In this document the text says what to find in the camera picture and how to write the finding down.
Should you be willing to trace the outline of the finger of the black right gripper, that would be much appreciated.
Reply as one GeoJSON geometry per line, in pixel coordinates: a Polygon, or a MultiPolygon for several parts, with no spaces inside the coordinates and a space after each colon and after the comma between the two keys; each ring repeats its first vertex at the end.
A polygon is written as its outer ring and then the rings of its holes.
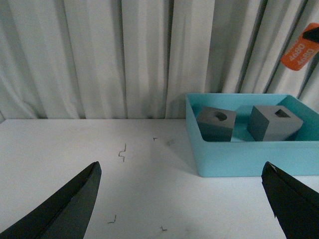
{"type": "Polygon", "coordinates": [[[319,42],[319,24],[310,23],[302,34],[302,38],[318,43],[319,42]]]}

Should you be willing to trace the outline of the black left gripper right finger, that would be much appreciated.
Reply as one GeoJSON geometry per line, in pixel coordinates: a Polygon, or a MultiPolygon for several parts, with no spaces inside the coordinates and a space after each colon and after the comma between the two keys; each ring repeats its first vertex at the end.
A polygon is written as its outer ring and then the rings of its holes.
{"type": "Polygon", "coordinates": [[[286,238],[319,237],[319,194],[267,161],[262,171],[267,199],[286,238]]]}

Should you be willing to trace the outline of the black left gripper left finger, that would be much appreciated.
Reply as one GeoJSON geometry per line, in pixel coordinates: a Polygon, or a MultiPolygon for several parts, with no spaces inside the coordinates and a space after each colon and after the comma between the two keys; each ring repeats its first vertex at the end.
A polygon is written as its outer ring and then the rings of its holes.
{"type": "Polygon", "coordinates": [[[82,239],[88,227],[101,180],[93,162],[37,208],[4,230],[2,239],[82,239]]]}

